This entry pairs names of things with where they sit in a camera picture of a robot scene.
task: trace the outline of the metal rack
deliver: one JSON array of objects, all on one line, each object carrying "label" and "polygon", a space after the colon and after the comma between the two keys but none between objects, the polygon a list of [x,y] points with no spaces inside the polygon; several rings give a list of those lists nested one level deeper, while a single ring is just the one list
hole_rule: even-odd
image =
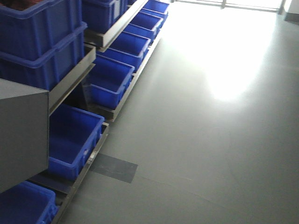
[{"label": "metal rack", "polygon": [[[130,86],[126,90],[122,100],[115,110],[110,110],[98,105],[93,105],[90,102],[90,93],[88,88],[88,79],[86,78],[90,70],[95,66],[93,61],[96,58],[96,50],[104,52],[110,44],[118,37],[118,35],[124,30],[124,28],[131,22],[134,16],[140,11],[140,9],[146,4],[148,0],[137,0],[127,12],[105,33],[97,34],[93,31],[85,31],[85,45],[86,56],[66,75],[66,77],[49,93],[49,107],[50,114],[52,114],[59,105],[67,98],[70,93],[78,87],[83,93],[84,109],[87,109],[93,113],[100,114],[106,118],[106,121],[114,121],[125,104],[128,96],[130,95],[133,87],[135,86],[140,74],[142,73],[146,63],[151,57],[154,49],[156,48],[162,31],[159,32],[156,39],[149,46],[149,51],[140,65],[138,71],[133,74],[133,79]],[[58,224],[62,215],[66,211],[72,198],[76,194],[79,186],[81,185],[84,177],[86,176],[90,166],[95,160],[101,147],[103,146],[109,132],[109,124],[103,123],[102,125],[102,136],[88,158],[88,161],[82,168],[79,176],[75,181],[68,181],[64,178],[59,178],[54,175],[50,175],[47,172],[42,172],[32,178],[29,181],[45,186],[56,192],[56,204],[59,206],[58,213],[54,217],[51,224]]]},{"label": "metal rack", "polygon": [[120,113],[123,105],[125,104],[125,102],[127,101],[133,87],[135,86],[139,76],[141,75],[145,65],[147,64],[147,62],[149,61],[152,53],[154,52],[156,46],[158,45],[161,36],[163,34],[163,30],[161,30],[159,32],[159,34],[157,35],[157,37],[155,38],[155,40],[153,41],[152,45],[149,46],[149,51],[147,53],[147,55],[145,56],[144,60],[142,61],[139,69],[137,70],[136,73],[133,74],[133,79],[130,83],[130,86],[128,87],[128,89],[126,90],[125,94],[123,95],[121,101],[119,102],[118,106],[115,108],[115,110],[111,110],[109,108],[105,108],[96,104],[92,104],[92,103],[87,103],[87,109],[90,112],[99,114],[103,117],[105,117],[107,122],[114,122],[115,119],[117,118],[118,114]]},{"label": "metal rack", "polygon": [[95,146],[94,150],[92,151],[91,155],[89,156],[86,164],[82,168],[79,176],[77,179],[72,182],[68,181],[63,178],[58,178],[56,176],[49,175],[47,173],[40,173],[30,179],[31,182],[37,183],[39,185],[45,186],[56,192],[56,204],[59,207],[58,213],[54,217],[51,224],[58,224],[59,220],[61,219],[62,215],[66,211],[67,207],[69,206],[71,200],[73,199],[74,195],[76,194],[79,186],[81,185],[84,177],[86,176],[90,166],[92,165],[94,159],[96,158],[97,154],[99,153],[100,149],[102,148],[109,132],[109,124],[104,123],[102,126],[102,137],[98,141],[97,145]]}]

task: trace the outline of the blue plastic bin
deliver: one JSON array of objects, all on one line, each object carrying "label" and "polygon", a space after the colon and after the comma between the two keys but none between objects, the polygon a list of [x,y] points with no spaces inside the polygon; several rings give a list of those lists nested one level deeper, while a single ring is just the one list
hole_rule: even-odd
[{"label": "blue plastic bin", "polygon": [[0,57],[0,78],[52,90],[83,58],[83,31],[77,28],[36,61],[28,61],[9,54]]},{"label": "blue plastic bin", "polygon": [[48,173],[75,180],[100,139],[104,118],[68,105],[50,116]]},{"label": "blue plastic bin", "polygon": [[129,5],[133,5],[134,4],[134,2],[136,2],[137,0],[128,0],[128,4]]},{"label": "blue plastic bin", "polygon": [[122,3],[123,0],[82,0],[83,21],[90,30],[104,34],[125,10]]},{"label": "blue plastic bin", "polygon": [[0,52],[35,61],[81,26],[81,0],[43,0],[24,11],[0,6]]},{"label": "blue plastic bin", "polygon": [[165,3],[157,0],[149,0],[141,9],[141,12],[163,18],[161,24],[162,27],[168,17],[168,7],[169,7],[169,3]]},{"label": "blue plastic bin", "polygon": [[22,182],[0,194],[1,224],[50,224],[57,213],[55,193]]},{"label": "blue plastic bin", "polygon": [[89,73],[92,100],[95,104],[115,109],[128,88],[134,67],[97,55]]},{"label": "blue plastic bin", "polygon": [[138,70],[144,56],[148,52],[150,39],[122,32],[104,53],[99,55],[112,58],[135,67]]},{"label": "blue plastic bin", "polygon": [[162,21],[163,19],[160,17],[139,12],[127,25],[125,31],[147,37],[153,42],[159,33]]}]

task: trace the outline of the glass door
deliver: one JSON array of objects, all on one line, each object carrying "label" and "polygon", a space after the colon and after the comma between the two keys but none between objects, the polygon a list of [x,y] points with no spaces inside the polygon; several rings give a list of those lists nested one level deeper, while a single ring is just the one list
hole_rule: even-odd
[{"label": "glass door", "polygon": [[235,5],[241,7],[263,7],[263,8],[274,8],[280,7],[282,0],[226,0],[226,5]]}]

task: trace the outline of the gray floor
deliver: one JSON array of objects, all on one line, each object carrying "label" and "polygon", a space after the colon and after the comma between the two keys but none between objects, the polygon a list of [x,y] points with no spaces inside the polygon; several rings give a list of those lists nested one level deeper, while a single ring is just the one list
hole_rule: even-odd
[{"label": "gray floor", "polygon": [[62,223],[299,223],[298,96],[298,25],[174,3],[101,151],[132,183],[90,171]]}]

